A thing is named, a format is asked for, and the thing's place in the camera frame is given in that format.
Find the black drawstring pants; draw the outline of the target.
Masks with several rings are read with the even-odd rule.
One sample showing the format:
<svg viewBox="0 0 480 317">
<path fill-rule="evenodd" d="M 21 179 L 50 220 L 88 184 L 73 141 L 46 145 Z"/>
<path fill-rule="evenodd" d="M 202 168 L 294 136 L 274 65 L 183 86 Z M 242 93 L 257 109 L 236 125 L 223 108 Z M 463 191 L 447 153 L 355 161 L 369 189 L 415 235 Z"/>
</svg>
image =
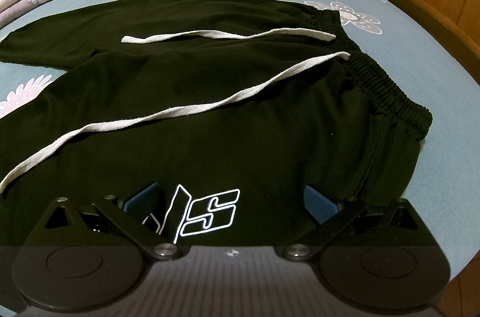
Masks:
<svg viewBox="0 0 480 317">
<path fill-rule="evenodd" d="M 156 182 L 160 235 L 289 244 L 316 227 L 310 186 L 387 204 L 432 116 L 343 30 L 275 0 L 122 0 L 11 32 L 2 62 L 62 75 L 1 119 L 1 244 L 56 198 L 80 208 Z"/>
</svg>

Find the teal patterned bed sheet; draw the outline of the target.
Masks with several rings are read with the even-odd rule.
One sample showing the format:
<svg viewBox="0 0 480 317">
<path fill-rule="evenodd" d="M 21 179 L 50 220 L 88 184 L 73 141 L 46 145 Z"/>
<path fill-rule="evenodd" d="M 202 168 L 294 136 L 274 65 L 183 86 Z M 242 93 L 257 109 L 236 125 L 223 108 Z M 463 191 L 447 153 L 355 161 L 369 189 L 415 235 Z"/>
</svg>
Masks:
<svg viewBox="0 0 480 317">
<path fill-rule="evenodd" d="M 8 24 L 3 36 L 42 17 L 115 0 L 50 0 Z M 343 28 L 433 123 L 405 197 L 459 274 L 479 251 L 479 86 L 392 0 L 284 0 L 339 9 Z"/>
</svg>

